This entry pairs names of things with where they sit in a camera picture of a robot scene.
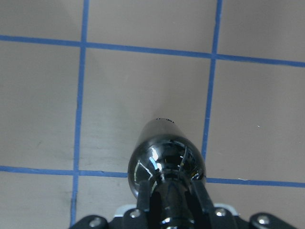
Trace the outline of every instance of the metal bolt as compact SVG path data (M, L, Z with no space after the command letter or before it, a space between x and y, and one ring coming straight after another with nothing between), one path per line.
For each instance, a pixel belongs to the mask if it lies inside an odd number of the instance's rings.
M225 216L225 209L224 208L217 208L215 211L217 216Z
M257 221L260 224L269 224L270 223L270 219L268 218L268 216L265 216L265 215L261 215L261 216L257 217Z
M102 223L102 219L101 218L98 218L98 217L95 217L93 220L91 220L89 222L89 226L94 228L94 227L97 227L99 226L100 224Z
M137 218L137 217L139 217L141 215L141 212L138 210L138 209L135 209L134 211L132 211L131 213L130 213L130 217L131 218Z

